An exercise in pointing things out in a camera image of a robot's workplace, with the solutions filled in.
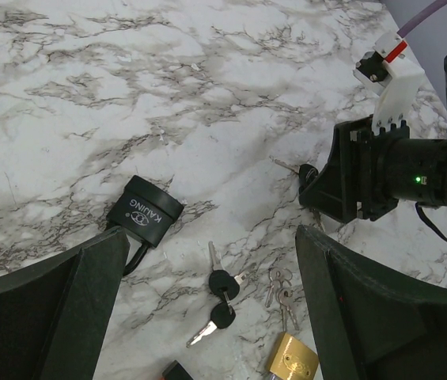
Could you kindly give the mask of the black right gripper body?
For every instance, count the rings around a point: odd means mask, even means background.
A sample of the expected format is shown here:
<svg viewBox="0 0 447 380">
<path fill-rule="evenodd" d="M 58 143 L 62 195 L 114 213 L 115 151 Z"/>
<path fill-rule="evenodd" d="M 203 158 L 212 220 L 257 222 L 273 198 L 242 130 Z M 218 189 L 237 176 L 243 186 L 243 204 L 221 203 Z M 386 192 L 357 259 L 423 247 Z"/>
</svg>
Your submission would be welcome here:
<svg viewBox="0 0 447 380">
<path fill-rule="evenodd" d="M 379 127 L 375 135 L 371 123 L 371 117 L 355 121 L 350 141 L 357 149 L 357 201 L 362 204 L 357 218 L 376 221 L 398 204 L 397 199 L 384 193 L 384 158 L 393 143 L 410 137 L 410 128 L 406 120 L 400 120 L 388 130 Z"/>
</svg>

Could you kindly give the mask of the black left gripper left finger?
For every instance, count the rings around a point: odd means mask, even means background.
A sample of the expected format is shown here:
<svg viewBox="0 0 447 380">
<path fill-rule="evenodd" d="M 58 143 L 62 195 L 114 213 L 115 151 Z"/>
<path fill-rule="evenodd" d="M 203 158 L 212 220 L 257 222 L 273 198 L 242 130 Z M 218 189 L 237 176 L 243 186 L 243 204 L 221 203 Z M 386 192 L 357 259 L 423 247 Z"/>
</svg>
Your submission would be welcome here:
<svg viewBox="0 0 447 380">
<path fill-rule="evenodd" d="M 0 379 L 91 379 L 129 252 L 114 227 L 0 276 Z"/>
</svg>

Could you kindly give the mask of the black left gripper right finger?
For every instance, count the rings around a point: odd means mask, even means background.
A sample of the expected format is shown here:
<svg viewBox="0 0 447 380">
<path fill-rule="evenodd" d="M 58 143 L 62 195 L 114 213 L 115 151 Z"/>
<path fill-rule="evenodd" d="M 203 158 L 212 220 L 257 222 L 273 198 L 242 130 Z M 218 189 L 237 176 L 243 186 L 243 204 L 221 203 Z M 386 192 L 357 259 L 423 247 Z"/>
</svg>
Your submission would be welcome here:
<svg viewBox="0 0 447 380">
<path fill-rule="evenodd" d="M 325 379 L 447 379 L 447 289 L 312 226 L 297 228 L 295 245 Z"/>
</svg>

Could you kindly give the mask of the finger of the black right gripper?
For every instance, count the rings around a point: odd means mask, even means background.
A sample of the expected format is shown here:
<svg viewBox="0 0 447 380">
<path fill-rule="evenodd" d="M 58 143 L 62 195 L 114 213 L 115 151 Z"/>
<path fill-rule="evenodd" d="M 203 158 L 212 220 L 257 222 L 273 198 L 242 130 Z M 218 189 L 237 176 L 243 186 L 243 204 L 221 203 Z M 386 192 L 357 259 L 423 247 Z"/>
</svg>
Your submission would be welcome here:
<svg viewBox="0 0 447 380">
<path fill-rule="evenodd" d="M 316 179 L 299 195 L 303 207 L 312 207 L 335 221 L 356 219 L 356 169 L 350 132 L 354 123 L 334 127 L 328 161 Z"/>
</svg>

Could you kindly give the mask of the black Kaijing padlock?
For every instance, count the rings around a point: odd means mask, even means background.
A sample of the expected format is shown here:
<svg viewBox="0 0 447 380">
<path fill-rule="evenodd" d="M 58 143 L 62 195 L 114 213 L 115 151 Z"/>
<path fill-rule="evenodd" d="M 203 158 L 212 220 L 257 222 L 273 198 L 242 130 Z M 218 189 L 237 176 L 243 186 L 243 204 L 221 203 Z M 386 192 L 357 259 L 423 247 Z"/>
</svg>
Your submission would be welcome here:
<svg viewBox="0 0 447 380">
<path fill-rule="evenodd" d="M 107 228 L 120 226 L 141 243 L 125 266 L 125 276 L 138 267 L 149 249 L 159 245 L 183 209 L 181 202 L 142 177 L 134 175 L 127 182 L 123 194 L 106 215 Z"/>
</svg>

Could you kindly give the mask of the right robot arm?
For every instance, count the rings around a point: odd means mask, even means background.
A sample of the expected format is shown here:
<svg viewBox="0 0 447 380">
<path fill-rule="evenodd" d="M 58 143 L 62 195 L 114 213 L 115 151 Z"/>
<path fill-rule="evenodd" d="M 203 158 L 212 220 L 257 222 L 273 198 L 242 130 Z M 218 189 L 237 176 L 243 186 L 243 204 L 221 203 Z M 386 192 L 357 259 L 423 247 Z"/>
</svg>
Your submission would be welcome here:
<svg viewBox="0 0 447 380">
<path fill-rule="evenodd" d="M 447 56 L 444 70 L 447 98 Z M 371 122 L 335 125 L 325 167 L 300 168 L 300 205 L 342 223 L 375 221 L 400 200 L 447 207 L 447 139 L 413 139 L 404 120 L 373 132 Z"/>
</svg>

